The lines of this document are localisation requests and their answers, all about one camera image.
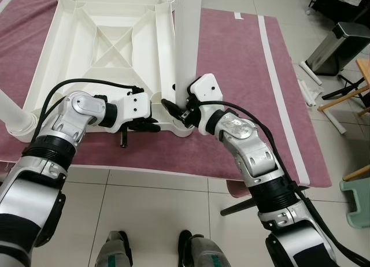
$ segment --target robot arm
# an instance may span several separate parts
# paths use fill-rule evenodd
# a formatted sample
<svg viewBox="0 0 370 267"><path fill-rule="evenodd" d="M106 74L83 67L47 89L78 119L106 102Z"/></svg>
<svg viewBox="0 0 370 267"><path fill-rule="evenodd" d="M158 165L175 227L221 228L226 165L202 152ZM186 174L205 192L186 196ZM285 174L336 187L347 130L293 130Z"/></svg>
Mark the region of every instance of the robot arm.
<svg viewBox="0 0 370 267"><path fill-rule="evenodd" d="M185 126L194 125L201 134L214 135L233 155L258 207L258 217L271 231L266 246L275 266L337 266L326 235L295 195L297 185L260 139L255 123L224 110L223 96L212 74L196 80L188 93L185 112L167 100L162 104Z"/></svg>
<svg viewBox="0 0 370 267"><path fill-rule="evenodd" d="M103 96L73 92L58 105L0 187L0 266L31 264L34 247L47 243L59 222L67 170L88 125L108 132L150 117L144 92L108 103Z"/></svg>

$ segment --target green stool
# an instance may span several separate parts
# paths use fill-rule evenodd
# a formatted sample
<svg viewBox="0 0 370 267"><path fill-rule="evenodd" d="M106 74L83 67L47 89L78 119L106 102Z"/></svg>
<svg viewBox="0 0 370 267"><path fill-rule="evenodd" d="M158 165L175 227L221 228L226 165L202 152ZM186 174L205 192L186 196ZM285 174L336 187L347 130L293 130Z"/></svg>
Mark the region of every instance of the green stool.
<svg viewBox="0 0 370 267"><path fill-rule="evenodd" d="M353 181L341 181L341 191L352 191L356 211L347 213L347 221L353 228L370 227L370 177Z"/></svg>

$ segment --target metal trash can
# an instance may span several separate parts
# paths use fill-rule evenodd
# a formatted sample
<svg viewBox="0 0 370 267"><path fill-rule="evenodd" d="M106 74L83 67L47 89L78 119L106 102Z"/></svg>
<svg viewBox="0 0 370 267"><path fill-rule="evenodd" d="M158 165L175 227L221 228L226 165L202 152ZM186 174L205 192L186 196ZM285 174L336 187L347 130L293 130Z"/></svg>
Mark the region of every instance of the metal trash can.
<svg viewBox="0 0 370 267"><path fill-rule="evenodd" d="M316 75L335 76L370 43L370 29L358 23L337 23L307 59Z"/></svg>

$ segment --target white plastic panel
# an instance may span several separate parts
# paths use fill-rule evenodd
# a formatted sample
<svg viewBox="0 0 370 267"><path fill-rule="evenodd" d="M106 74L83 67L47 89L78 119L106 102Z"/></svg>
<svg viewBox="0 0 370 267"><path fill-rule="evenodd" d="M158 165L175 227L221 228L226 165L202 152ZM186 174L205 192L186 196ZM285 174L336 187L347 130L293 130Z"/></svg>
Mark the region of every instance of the white plastic panel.
<svg viewBox="0 0 370 267"><path fill-rule="evenodd" d="M164 130L179 136L191 132L179 129L160 103L162 97L175 101L175 33L168 3L59 0L24 109L39 114L56 84L77 78L142 87ZM127 95L127 90L120 88L75 83L59 89L51 103L79 90L106 95L109 102Z"/></svg>

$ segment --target pink mat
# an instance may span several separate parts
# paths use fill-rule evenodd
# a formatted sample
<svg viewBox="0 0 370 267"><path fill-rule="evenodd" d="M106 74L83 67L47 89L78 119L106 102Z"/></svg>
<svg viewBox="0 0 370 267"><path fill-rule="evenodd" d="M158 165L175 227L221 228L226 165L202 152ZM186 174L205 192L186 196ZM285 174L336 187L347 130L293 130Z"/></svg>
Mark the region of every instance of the pink mat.
<svg viewBox="0 0 370 267"><path fill-rule="evenodd" d="M22 106L36 68L56 0L13 0L0 14L0 88ZM204 9L199 39L198 74L214 73L224 100L255 114L272 131L280 155L293 179L299 181L285 138L262 49L257 16ZM293 66L275 18L265 17L268 39L291 125L310 178L310 186L328 187L330 178L316 139ZM18 160L26 144L11 137L0 124L0 160ZM212 136L197 131L187 138L171 132L120 136L89 133L73 164L120 166L189 173L240 180L233 157ZM245 195L242 182L229 181L234 196Z"/></svg>

